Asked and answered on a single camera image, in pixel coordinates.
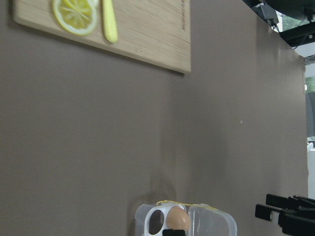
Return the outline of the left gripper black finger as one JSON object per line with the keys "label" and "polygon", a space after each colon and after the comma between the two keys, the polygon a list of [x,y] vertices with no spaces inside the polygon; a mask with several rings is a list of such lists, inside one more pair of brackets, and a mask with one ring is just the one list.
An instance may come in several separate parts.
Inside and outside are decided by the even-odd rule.
{"label": "left gripper black finger", "polygon": [[164,229],[163,236],[185,236],[185,230]]}

